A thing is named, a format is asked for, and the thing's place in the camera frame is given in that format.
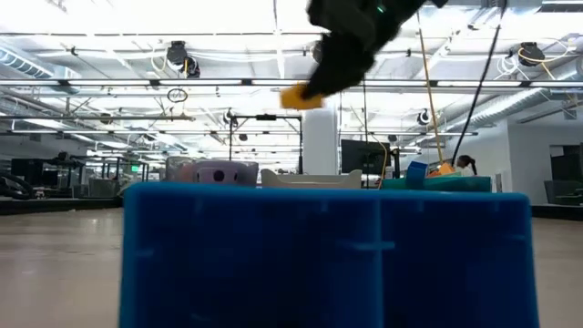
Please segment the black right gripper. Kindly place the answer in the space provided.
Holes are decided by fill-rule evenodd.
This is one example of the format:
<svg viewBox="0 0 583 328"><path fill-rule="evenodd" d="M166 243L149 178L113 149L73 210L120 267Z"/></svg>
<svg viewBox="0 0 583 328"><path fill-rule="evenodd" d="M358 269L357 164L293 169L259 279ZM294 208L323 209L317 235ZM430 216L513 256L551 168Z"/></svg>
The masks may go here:
<svg viewBox="0 0 583 328"><path fill-rule="evenodd" d="M320 42L320 62L301 98L330 96L359 85L379 48L393 40L425 0L311 0L306 8L313 26L330 32ZM360 53L360 45L366 51Z"/></svg>

